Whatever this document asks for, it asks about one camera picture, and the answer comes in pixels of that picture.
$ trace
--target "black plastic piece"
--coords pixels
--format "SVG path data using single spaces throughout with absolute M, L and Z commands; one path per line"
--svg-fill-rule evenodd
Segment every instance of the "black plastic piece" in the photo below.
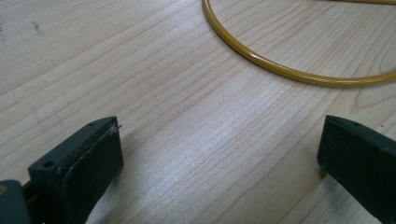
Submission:
M 18 181 L 0 181 L 0 223 L 32 223 Z
M 396 142 L 357 122 L 327 116 L 318 163 L 382 223 L 396 223 Z
M 0 218 L 11 220 L 0 223 L 85 223 L 122 166 L 117 118 L 92 122 L 33 163 L 28 169 L 31 181 L 22 189 L 10 182 L 7 192 L 12 197 L 0 195 L 0 205 L 15 199 L 9 209 L 17 215 L 0 209 Z M 23 211 L 29 211 L 30 222 L 19 220 L 26 217 Z

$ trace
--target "light wood surface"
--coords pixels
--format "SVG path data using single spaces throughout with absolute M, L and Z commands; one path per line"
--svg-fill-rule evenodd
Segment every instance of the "light wood surface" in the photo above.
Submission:
M 239 40 L 334 77 L 396 69 L 396 7 L 213 0 Z M 396 139 L 396 83 L 278 77 L 225 45 L 198 0 L 0 1 L 0 179 L 116 115 L 125 166 L 89 223 L 377 223 L 330 176 L 326 114 Z

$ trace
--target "yellow cable loop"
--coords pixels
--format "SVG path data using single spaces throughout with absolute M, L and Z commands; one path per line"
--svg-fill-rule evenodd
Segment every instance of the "yellow cable loop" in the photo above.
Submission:
M 364 2 L 364 3 L 378 3 L 396 5 L 395 0 L 349 0 L 350 2 Z M 390 82 L 396 80 L 396 71 L 388 72 L 385 74 L 372 76 L 372 77 L 325 77 L 315 74 L 310 74 L 298 71 L 279 63 L 272 62 L 255 51 L 249 49 L 238 40 L 236 40 L 228 31 L 221 25 L 216 18 L 215 13 L 210 6 L 209 0 L 202 0 L 203 8 L 207 19 L 213 26 L 218 35 L 236 52 L 247 58 L 249 61 L 257 64 L 258 66 L 271 71 L 283 77 L 291 78 L 294 80 L 311 83 L 327 87 L 341 87 L 341 88 L 356 88 L 364 86 L 372 86 L 375 84 Z

